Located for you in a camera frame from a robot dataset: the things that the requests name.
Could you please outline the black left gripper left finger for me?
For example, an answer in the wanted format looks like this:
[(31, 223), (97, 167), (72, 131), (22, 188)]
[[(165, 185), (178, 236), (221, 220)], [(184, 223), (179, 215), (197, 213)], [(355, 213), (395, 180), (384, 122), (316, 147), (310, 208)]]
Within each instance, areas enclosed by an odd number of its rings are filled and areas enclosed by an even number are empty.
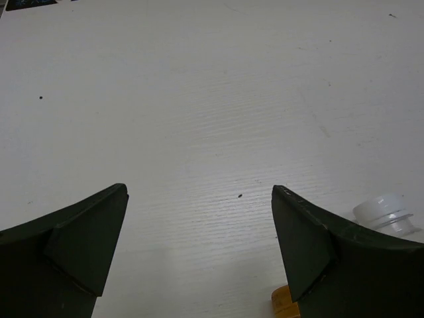
[(114, 184), (1, 231), (2, 317), (91, 317), (103, 295), (128, 190)]

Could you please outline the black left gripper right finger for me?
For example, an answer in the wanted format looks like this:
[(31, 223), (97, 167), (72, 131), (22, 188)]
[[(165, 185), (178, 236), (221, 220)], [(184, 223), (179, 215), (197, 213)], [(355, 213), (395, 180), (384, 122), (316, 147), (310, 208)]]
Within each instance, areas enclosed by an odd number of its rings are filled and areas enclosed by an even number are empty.
[(423, 244), (367, 229), (290, 189), (272, 214), (302, 317), (422, 317)]

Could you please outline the orange juice bottle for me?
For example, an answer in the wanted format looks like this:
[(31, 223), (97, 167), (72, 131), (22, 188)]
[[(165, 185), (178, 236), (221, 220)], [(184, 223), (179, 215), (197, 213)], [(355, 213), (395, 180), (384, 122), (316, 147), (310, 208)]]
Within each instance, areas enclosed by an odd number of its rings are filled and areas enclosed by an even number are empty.
[(297, 302), (292, 301), (288, 285), (282, 286), (272, 292), (272, 309), (275, 318), (300, 318)]

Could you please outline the clear bottle white red label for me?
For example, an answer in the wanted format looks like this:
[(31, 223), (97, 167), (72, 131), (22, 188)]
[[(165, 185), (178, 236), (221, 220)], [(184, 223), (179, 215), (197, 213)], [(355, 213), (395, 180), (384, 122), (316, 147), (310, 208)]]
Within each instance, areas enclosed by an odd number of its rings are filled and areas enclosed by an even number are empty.
[(364, 201), (352, 210), (356, 222), (373, 231), (401, 239), (420, 241), (423, 229), (416, 227), (413, 216), (400, 196), (388, 193)]

